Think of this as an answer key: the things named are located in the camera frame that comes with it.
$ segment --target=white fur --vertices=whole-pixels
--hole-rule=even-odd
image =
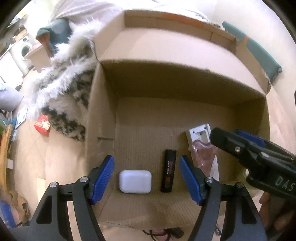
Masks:
[[[37,78],[29,84],[29,89],[31,90],[31,101],[28,110],[29,118],[37,119],[41,114],[40,110],[45,107],[51,99],[57,99],[58,96],[63,95],[64,92],[67,91],[72,79],[76,75],[95,68],[97,63],[95,54],[90,58],[85,56],[79,59],[77,56],[85,46],[93,46],[94,36],[101,30],[102,26],[103,24],[98,20],[79,25],[69,38],[68,44],[62,43],[57,45],[58,52],[51,58],[52,67],[58,66],[60,63],[69,59],[74,60],[74,64],[67,67],[59,78],[48,84],[44,89],[40,88],[47,83],[46,76],[51,70],[50,67],[44,68]]]

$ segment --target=washing machine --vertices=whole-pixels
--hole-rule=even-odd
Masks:
[[[25,76],[34,66],[29,59],[25,59],[27,53],[32,48],[32,44],[29,42],[29,37],[26,35],[17,43],[14,43],[9,52],[14,59],[15,63],[21,70],[23,76]]]

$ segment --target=blue rubber pad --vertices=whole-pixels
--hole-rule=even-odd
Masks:
[[[180,158],[179,168],[190,193],[191,199],[200,205],[203,201],[200,195],[200,186],[183,157]]]
[[[252,142],[256,143],[260,147],[266,148],[264,140],[262,138],[260,138],[260,137],[257,137],[255,135],[252,135],[252,134],[247,133],[247,132],[244,132],[242,130],[235,130],[235,133],[237,135],[239,135],[240,137],[243,137],[245,139],[248,139],[249,141],[252,141]]]
[[[106,190],[108,182],[111,178],[111,175],[114,171],[114,158],[110,156],[109,160],[106,162],[105,166],[103,167],[98,179],[94,184],[94,193],[91,197],[91,204],[95,205],[98,201],[100,201],[103,197],[103,194]]]
[[[10,228],[15,228],[16,224],[12,216],[10,206],[6,202],[0,201],[0,209],[4,217],[4,221],[8,223]]]

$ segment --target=finger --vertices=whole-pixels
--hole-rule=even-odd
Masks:
[[[265,228],[269,223],[269,202],[262,204],[259,215]]]
[[[260,204],[264,204],[266,203],[268,200],[270,199],[270,193],[268,192],[264,192],[261,196],[261,198],[259,199],[259,203]]]
[[[288,223],[292,220],[293,216],[295,214],[295,211],[292,210],[282,216],[280,216],[275,222],[274,222],[274,228],[277,231],[282,231]]]

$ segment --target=wooden plank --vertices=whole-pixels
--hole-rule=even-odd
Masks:
[[[12,125],[8,125],[7,130],[3,131],[2,141],[0,146],[0,186],[4,194],[8,193],[6,183],[6,165],[7,165],[7,151]]]

